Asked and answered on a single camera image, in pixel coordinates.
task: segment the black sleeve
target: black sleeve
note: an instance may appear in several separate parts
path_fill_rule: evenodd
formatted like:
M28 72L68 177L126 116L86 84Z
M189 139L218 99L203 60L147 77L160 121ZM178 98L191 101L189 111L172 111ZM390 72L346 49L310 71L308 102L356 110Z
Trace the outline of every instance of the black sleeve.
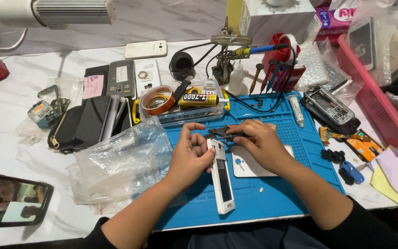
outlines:
M351 213L335 228L322 231L320 242L330 249L398 248L398 239L388 225L349 198L354 203Z
M102 217L96 223L95 229L82 241L78 249L116 249L110 241L105 237L101 230L101 226L109 220L107 217Z

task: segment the white wall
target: white wall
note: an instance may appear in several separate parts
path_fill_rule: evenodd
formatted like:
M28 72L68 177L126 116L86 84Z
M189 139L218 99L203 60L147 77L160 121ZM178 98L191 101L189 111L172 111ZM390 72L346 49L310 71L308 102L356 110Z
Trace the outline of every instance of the white wall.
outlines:
M52 51L124 46L130 42L169 42L208 39L224 25L226 0L115 0L114 25L73 25L68 30L29 29L16 51L35 54ZM13 44L19 29L0 24L0 46Z

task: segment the plastic storage box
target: plastic storage box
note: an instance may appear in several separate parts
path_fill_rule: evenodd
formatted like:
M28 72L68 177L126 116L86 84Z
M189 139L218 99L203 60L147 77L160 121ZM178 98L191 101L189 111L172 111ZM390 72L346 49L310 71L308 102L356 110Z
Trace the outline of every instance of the plastic storage box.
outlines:
M202 87L204 82L205 81L192 82L189 88L193 86ZM217 92L219 98L224 98L220 87L218 87ZM161 114L158 115L158 118L163 127L183 125L191 122L202 122L211 119L218 119L224 116L224 106L225 103L219 103L218 106L211 106L178 113ZM144 110L141 108L141 105L139 105L139 113L141 114L141 120L145 120L146 118L150 117L150 115L144 112Z
M398 112L351 50L345 40L346 35L342 34L338 39L340 49L337 59L340 68L349 74L353 81L364 83L362 90L357 94L357 103L384 141L388 145L398 147Z

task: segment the white box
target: white box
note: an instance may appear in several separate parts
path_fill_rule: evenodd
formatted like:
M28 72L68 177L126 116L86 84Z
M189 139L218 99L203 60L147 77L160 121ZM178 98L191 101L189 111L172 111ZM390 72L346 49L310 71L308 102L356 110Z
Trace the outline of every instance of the white box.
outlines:
M244 0L240 34L253 37L253 45L268 45L274 34L293 34L301 43L316 10L309 0L286 0L274 7L261 0Z

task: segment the blue silicone repair mat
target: blue silicone repair mat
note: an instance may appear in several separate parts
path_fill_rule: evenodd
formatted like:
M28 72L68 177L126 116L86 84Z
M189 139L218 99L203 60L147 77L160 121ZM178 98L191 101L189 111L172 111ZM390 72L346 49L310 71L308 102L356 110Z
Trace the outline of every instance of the blue silicone repair mat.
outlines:
M259 95L240 96L249 104L255 104ZM274 105L277 96L261 95L263 100L261 110L269 110ZM318 173L337 190L345 194L333 165L321 158L320 151L325 149L318 135L318 131L310 117L310 114L301 107L305 119L305 127L299 128L293 116L286 96L282 96L279 106L273 113L257 113L231 98L230 111L218 120L202 122L207 126L200 134L207 134L210 128L225 127L227 124L236 125L246 119L259 119L262 122L277 125L277 134L283 144L289 144L293 148L297 161L314 172ZM181 126L166 127L165 131L173 147L176 145ZM202 176L187 191L189 202L182 206L171 207L163 214L155 229L169 229L195 225L208 225L225 222L237 222L252 219L271 218L285 215L307 213L307 209L297 197L296 193L284 179L280 177L261 178L236 178L233 174L231 150L227 145L226 157L229 176L233 189L236 209L219 215L214 196L213 180L211 174L203 173Z

